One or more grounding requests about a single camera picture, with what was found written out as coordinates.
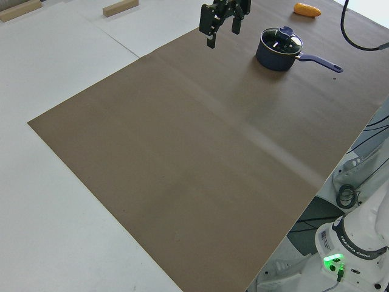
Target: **wooden plank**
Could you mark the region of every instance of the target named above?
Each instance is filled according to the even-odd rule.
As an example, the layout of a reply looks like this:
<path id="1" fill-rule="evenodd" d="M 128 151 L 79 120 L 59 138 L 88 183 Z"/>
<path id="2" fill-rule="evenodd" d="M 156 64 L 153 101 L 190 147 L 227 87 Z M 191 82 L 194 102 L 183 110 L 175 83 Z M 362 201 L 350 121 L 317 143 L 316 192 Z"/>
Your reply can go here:
<path id="1" fill-rule="evenodd" d="M 107 17 L 118 14 L 139 5 L 139 0 L 123 0 L 103 8 L 103 14 Z"/>
<path id="2" fill-rule="evenodd" d="M 0 20 L 6 22 L 42 7 L 40 0 L 30 0 L 0 12 Z"/>

